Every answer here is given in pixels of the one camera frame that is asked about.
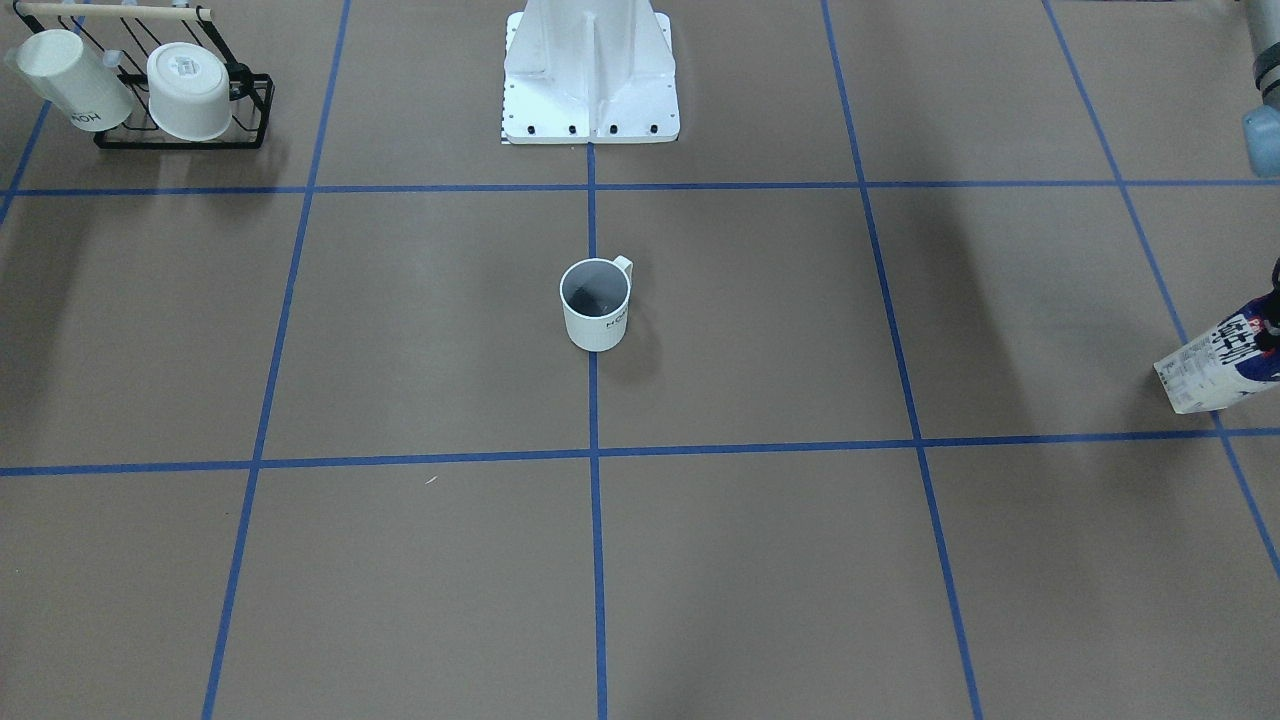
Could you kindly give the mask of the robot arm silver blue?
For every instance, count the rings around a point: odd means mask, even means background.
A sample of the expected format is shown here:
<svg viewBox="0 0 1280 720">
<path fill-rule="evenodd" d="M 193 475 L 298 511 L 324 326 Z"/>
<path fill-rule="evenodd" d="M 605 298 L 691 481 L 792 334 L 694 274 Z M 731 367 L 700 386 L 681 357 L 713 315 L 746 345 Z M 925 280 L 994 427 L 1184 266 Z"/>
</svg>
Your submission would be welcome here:
<svg viewBox="0 0 1280 720">
<path fill-rule="evenodd" d="M 1254 55 L 1251 69 L 1262 104 L 1242 119 L 1251 169 L 1260 178 L 1277 177 L 1279 5 L 1244 1 Z"/>
</svg>

